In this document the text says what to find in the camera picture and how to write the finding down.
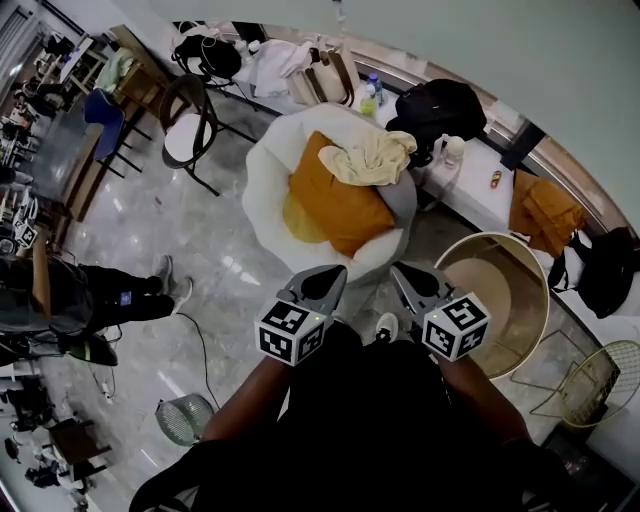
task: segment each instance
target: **black metal chair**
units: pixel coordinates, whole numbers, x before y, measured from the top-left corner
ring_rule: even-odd
[[[179,108],[174,104],[179,100]],[[186,112],[193,107],[194,112]],[[160,105],[160,124],[165,133],[162,160],[171,169],[184,169],[193,180],[215,196],[220,193],[198,178],[196,162],[213,144],[218,132],[229,130],[250,142],[256,140],[218,120],[204,82],[194,74],[179,77],[167,89]]]

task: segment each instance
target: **white shoe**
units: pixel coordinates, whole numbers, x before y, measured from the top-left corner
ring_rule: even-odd
[[[393,313],[385,313],[376,324],[375,342],[391,343],[398,337],[398,317]]]
[[[173,299],[173,311],[172,315],[175,315],[180,308],[191,298],[191,294],[193,293],[193,279],[190,277],[185,278],[182,282],[178,283],[171,293],[169,297]]]
[[[173,274],[173,260],[171,256],[164,255],[160,258],[160,264],[156,269],[155,276],[162,281],[161,295],[169,295],[171,289],[171,276]]]

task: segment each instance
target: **blue chair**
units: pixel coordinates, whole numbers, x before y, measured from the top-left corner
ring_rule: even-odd
[[[132,149],[131,146],[124,140],[121,140],[120,137],[122,128],[126,124],[124,117],[124,111],[118,105],[113,103],[102,89],[94,89],[84,100],[85,123],[101,124],[103,126],[102,134],[100,135],[100,140],[98,141],[98,145],[96,146],[94,153],[94,158],[97,161],[100,161],[115,153],[115,156],[141,173],[142,169],[131,162],[131,160],[118,153],[118,147],[120,144]],[[152,140],[151,137],[138,130],[135,126],[131,126],[131,129],[135,130],[146,139]],[[122,174],[111,166],[107,166],[107,168],[114,174],[124,178]]]

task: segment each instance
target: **marble floor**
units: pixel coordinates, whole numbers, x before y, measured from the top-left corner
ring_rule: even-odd
[[[237,101],[219,95],[213,99],[222,121],[256,138],[273,120]],[[209,399],[204,381],[206,364],[216,401],[223,404],[258,363],[261,356],[254,349],[254,316],[291,275],[280,260],[260,246],[240,203],[249,142],[221,132],[198,163],[199,176],[222,192],[216,198],[184,171],[163,165],[158,123],[145,118],[141,128],[153,135],[153,142],[132,134],[128,142],[135,149],[127,156],[143,169],[142,174],[125,165],[118,169],[125,179],[107,174],[84,222],[70,229],[66,249],[73,256],[67,257],[146,276],[153,272],[160,255],[171,254],[176,276],[188,275],[195,281],[193,297],[184,311],[202,328],[207,358],[194,326],[184,317],[124,325],[117,344],[120,364],[113,373],[113,404],[107,403],[94,380],[95,376],[112,387],[109,369],[69,357],[42,362],[59,415],[76,411],[93,419],[100,436],[113,448],[104,457],[109,470],[92,491],[104,512],[124,510],[122,504],[142,483],[185,451],[165,438],[156,423],[154,413],[160,400],[191,392]],[[445,208],[418,214],[404,259],[435,262],[446,248],[470,232]],[[402,312],[389,280],[383,279],[347,288],[338,314],[367,342],[378,316],[387,310]],[[578,344],[593,343],[553,303],[547,332],[556,331]],[[550,336],[522,368],[519,378],[536,379],[544,373],[548,380],[557,380],[565,371],[561,367],[572,357],[572,345],[562,343],[561,338],[559,333]],[[528,411],[546,393],[508,378],[496,385],[525,415],[534,439],[544,440],[557,420],[531,416]]]

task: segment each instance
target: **black bag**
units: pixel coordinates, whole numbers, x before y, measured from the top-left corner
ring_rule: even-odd
[[[443,134],[471,140],[487,124],[473,89],[444,78],[406,91],[396,102],[396,112],[398,117],[387,123],[387,130],[399,130],[415,137],[418,149],[411,155],[411,167],[431,162],[433,145]]]
[[[188,36],[176,46],[171,60],[177,62],[185,73],[191,73],[187,62],[194,57],[200,59],[198,67],[207,82],[212,76],[230,80],[242,67],[242,58],[231,43],[201,35]]]
[[[569,247],[575,249],[585,267],[575,290],[585,305],[598,318],[605,318],[622,306],[638,270],[638,253],[627,228],[616,228],[593,239],[591,249],[575,235]],[[558,284],[565,279],[564,289]],[[564,253],[557,258],[548,278],[549,287],[557,292],[568,290],[568,276]]]

